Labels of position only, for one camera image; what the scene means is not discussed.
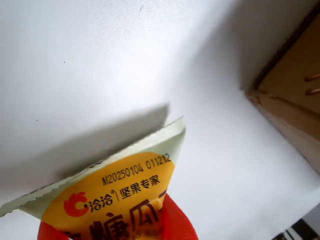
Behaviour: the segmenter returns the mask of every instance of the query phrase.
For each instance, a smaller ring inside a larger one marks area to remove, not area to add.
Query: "white wall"
[[[2,0],[0,204],[184,115],[168,192],[199,239],[271,239],[319,203],[320,178],[240,88],[316,2]],[[37,227],[0,218],[5,239]]]

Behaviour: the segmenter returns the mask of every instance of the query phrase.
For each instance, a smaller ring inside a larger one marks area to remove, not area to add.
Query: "yellow packaging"
[[[161,211],[185,135],[183,119],[80,173],[0,207],[20,209],[72,239],[161,239]]]

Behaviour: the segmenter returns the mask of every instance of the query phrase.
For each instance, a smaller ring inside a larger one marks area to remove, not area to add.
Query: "qiaqia logo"
[[[72,194],[68,200],[64,201],[63,207],[64,211],[66,214],[68,214],[70,217],[73,218],[79,218],[85,215],[89,211],[89,207],[85,205],[84,208],[78,209],[76,208],[76,204],[81,202],[81,203],[86,203],[87,202],[87,197],[85,196],[85,192],[79,192],[77,194]]]

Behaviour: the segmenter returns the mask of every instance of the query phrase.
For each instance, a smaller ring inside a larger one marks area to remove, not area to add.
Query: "brown cardboard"
[[[258,90],[320,114],[320,15],[268,73]],[[312,81],[306,77],[318,75]]]
[[[263,69],[248,98],[320,173],[320,3]]]

